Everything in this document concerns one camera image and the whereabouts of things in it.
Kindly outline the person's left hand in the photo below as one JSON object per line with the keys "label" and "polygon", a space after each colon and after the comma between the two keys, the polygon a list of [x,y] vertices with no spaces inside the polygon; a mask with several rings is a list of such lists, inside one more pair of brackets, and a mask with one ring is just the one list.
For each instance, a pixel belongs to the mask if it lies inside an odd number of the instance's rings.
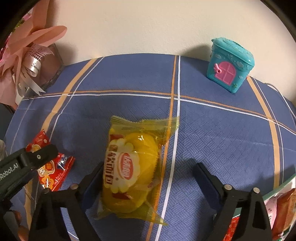
{"label": "person's left hand", "polygon": [[13,210],[12,212],[13,212],[13,214],[15,216],[16,224],[18,226],[18,228],[17,228],[18,238],[21,241],[28,241],[29,229],[27,227],[24,227],[23,225],[21,225],[21,222],[22,222],[21,214],[18,211],[15,211],[15,210]]}

